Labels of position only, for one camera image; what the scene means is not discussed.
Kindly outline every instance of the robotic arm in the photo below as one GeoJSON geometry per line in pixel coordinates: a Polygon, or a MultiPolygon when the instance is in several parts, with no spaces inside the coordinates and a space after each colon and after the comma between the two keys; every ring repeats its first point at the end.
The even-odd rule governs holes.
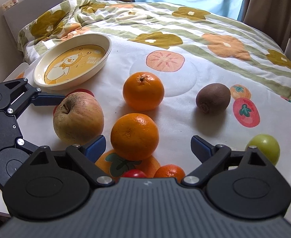
{"type": "Polygon", "coordinates": [[[65,151],[23,139],[16,118],[26,107],[62,99],[27,79],[0,83],[0,187],[12,215],[0,238],[291,238],[283,218],[291,187],[256,147],[232,151],[193,136],[202,165],[180,184],[174,178],[116,184],[94,164],[105,151],[102,135],[65,151]]]}

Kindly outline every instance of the green plum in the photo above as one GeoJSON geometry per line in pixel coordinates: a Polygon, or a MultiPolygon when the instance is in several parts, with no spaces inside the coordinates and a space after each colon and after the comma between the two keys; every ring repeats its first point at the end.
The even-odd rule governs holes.
{"type": "Polygon", "coordinates": [[[258,134],[248,142],[246,149],[252,145],[257,146],[273,165],[277,164],[280,157],[280,146],[274,137],[268,134],[258,134]]]}

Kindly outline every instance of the green leaf print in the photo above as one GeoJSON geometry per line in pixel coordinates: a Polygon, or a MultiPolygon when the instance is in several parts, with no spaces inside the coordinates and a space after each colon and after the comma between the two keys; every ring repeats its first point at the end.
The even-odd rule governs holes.
{"type": "Polygon", "coordinates": [[[246,116],[246,117],[250,117],[250,113],[252,110],[250,108],[247,107],[246,104],[243,104],[241,109],[239,110],[239,114],[242,116],[246,116]]]}
{"type": "Polygon", "coordinates": [[[110,166],[110,174],[113,177],[119,177],[125,172],[135,169],[135,165],[140,165],[142,161],[130,161],[119,157],[116,153],[111,153],[106,156],[105,161],[112,162],[110,166]]]}
{"type": "Polygon", "coordinates": [[[241,86],[234,86],[234,89],[236,90],[236,92],[241,92],[241,93],[243,93],[244,92],[244,88],[243,87],[241,87],[241,86]]]}

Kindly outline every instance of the triangular hole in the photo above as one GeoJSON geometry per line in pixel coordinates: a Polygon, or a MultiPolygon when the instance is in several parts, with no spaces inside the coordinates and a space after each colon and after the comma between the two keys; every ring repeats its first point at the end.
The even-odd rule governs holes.
{"type": "Polygon", "coordinates": [[[8,87],[9,89],[13,89],[15,88],[17,85],[19,85],[21,82],[20,81],[16,81],[16,82],[10,82],[5,84],[6,87],[8,87]]]}
{"type": "Polygon", "coordinates": [[[262,159],[256,152],[252,152],[249,159],[249,164],[256,166],[266,166],[265,162],[262,161],[262,159]]]}
{"type": "Polygon", "coordinates": [[[46,156],[46,153],[44,151],[40,152],[37,157],[34,158],[34,160],[31,163],[31,166],[34,165],[43,165],[48,164],[48,159],[46,156]]]}

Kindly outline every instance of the plate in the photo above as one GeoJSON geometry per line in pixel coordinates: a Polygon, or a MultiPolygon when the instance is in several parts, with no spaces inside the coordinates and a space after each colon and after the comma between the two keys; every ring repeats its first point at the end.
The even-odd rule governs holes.
{"type": "Polygon", "coordinates": [[[77,86],[101,70],[110,51],[111,40],[105,35],[74,36],[43,55],[35,66],[33,80],[51,90],[77,86]]]}

